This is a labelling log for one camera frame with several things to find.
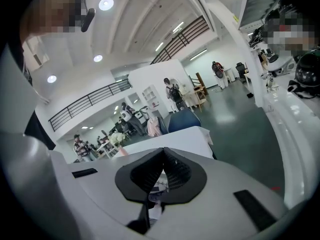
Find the black metal railing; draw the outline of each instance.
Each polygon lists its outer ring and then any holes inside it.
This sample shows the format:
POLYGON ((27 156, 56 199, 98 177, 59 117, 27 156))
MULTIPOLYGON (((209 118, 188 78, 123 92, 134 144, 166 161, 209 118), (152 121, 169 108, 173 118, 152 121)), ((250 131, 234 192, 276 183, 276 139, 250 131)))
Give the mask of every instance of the black metal railing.
POLYGON ((190 44, 202 33, 209 30, 209 26, 203 16, 200 16, 188 26, 186 26, 176 37, 174 37, 154 58, 151 64, 166 62, 179 52, 182 48, 190 44))
POLYGON ((111 97, 124 90, 130 89, 131 87, 132 86, 129 83, 128 79, 125 79, 109 84, 105 87, 89 93, 86 96, 79 98, 49 119, 53 131, 55 132, 59 127, 68 122, 70 119, 74 118, 82 111, 90 108, 91 106, 97 104, 100 101, 103 101, 108 97, 111 97))

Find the black helmet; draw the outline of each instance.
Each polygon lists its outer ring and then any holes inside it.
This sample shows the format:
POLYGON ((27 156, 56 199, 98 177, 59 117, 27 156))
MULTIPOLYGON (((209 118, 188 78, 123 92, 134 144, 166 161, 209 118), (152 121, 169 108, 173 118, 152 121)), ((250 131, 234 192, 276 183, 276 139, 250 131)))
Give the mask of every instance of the black helmet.
POLYGON ((295 79, 304 86, 320 86, 320 49, 308 51, 296 65, 295 79))

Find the floor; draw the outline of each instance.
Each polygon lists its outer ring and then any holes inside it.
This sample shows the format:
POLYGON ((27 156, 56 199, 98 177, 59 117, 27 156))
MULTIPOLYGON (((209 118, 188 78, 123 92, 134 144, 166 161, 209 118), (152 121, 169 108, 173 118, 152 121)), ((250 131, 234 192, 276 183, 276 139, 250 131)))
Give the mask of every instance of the floor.
MULTIPOLYGON (((202 112, 199 108, 194 112, 202 127, 210 130, 217 159, 238 167, 284 197, 282 156, 263 109, 256 107, 254 98, 247 98, 248 90, 238 80, 224 90, 216 86, 208 92, 202 112)), ((135 135, 125 144, 148 138, 135 135)))

